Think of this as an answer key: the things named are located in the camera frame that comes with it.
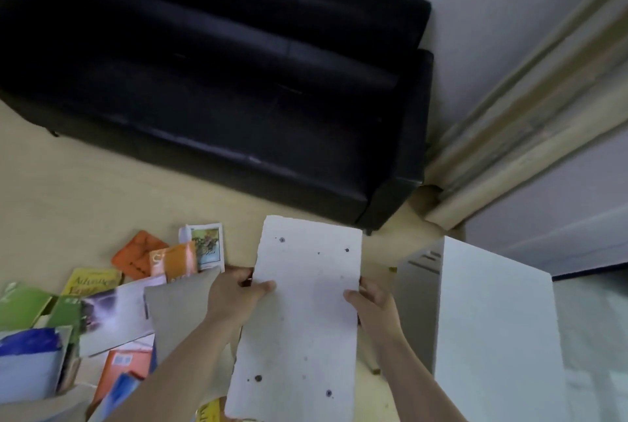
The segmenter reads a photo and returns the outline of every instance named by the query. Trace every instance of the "hand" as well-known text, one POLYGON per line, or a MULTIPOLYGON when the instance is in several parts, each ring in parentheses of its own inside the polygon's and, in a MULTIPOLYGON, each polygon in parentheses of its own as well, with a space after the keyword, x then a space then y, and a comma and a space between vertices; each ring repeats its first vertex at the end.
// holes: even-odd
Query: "hand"
POLYGON ((345 299, 357 310, 375 351, 390 343, 405 342, 393 296, 373 280, 360 278, 360 291, 345 290, 345 299))
POLYGON ((228 323, 235 330, 251 317, 257 302, 277 286, 274 281, 252 283, 252 268, 231 267, 218 275, 209 291, 205 321, 228 323))

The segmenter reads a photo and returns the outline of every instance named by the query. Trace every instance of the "beige floor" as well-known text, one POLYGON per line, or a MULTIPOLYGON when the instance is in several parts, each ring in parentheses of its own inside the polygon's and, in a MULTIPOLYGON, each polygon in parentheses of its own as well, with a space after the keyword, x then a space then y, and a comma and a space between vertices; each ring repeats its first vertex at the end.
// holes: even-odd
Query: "beige floor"
MULTIPOLYGON (((219 185, 93 148, 31 125, 0 101, 0 288, 59 292, 78 266, 107 267, 139 229, 176 243, 185 223, 220 221, 227 262, 252 266, 266 215, 325 221, 219 185)), ((405 204, 364 238, 362 273, 388 285, 388 267, 440 237, 405 204)), ((394 421, 387 384, 358 363, 359 421, 394 421)))

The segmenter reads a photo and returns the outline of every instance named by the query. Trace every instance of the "yellow book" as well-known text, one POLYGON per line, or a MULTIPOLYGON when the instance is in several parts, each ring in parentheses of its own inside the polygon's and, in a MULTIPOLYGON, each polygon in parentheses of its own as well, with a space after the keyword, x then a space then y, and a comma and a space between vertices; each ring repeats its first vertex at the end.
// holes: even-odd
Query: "yellow book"
POLYGON ((195 422, 220 422, 220 399, 200 406, 195 422))
POLYGON ((90 296, 120 285, 122 272, 116 269, 74 268, 61 296, 90 296))

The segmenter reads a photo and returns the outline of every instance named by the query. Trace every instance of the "orange cover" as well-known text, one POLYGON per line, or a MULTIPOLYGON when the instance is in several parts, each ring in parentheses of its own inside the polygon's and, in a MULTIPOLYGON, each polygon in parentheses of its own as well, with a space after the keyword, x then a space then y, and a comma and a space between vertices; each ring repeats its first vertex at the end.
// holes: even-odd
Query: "orange cover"
POLYGON ((162 242, 145 230, 140 230, 129 243, 114 255, 111 263, 125 275, 139 280, 151 275, 149 253, 166 248, 168 248, 166 242, 162 242))
POLYGON ((181 243, 168 249, 155 250, 150 253, 150 259, 151 276, 163 275, 165 273, 168 283, 198 271, 194 242, 181 243))
POLYGON ((144 379, 148 376, 150 366, 150 351, 126 351, 119 349, 109 351, 92 405, 95 406, 105 398, 105 395, 109 394, 111 387, 113 387, 120 374, 132 372, 134 376, 144 379))

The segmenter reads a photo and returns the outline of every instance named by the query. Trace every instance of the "black leather sofa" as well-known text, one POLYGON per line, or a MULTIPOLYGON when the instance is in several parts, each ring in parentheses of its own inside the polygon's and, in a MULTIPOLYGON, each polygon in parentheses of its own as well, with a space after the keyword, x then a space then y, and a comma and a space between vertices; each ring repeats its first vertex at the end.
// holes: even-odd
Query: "black leather sofa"
POLYGON ((423 180, 425 0, 0 0, 0 98, 149 163, 377 230, 423 180))

